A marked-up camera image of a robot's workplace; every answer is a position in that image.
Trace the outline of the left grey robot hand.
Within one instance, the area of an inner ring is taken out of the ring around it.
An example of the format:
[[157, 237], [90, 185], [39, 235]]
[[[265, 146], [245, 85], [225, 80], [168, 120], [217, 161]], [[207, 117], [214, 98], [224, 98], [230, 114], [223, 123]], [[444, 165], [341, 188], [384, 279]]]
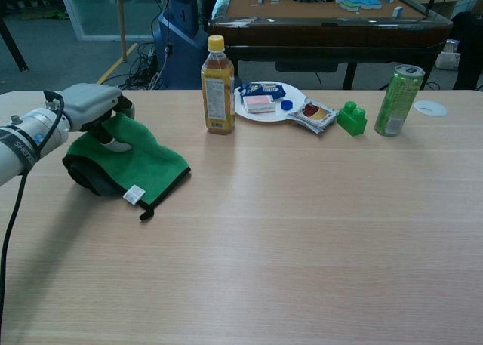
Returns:
[[135, 106], [122, 90], [108, 85], [79, 83], [60, 92], [63, 114], [68, 118], [70, 131], [88, 132], [105, 148], [113, 152], [127, 152], [132, 146], [117, 141], [103, 123], [113, 112], [134, 119]]

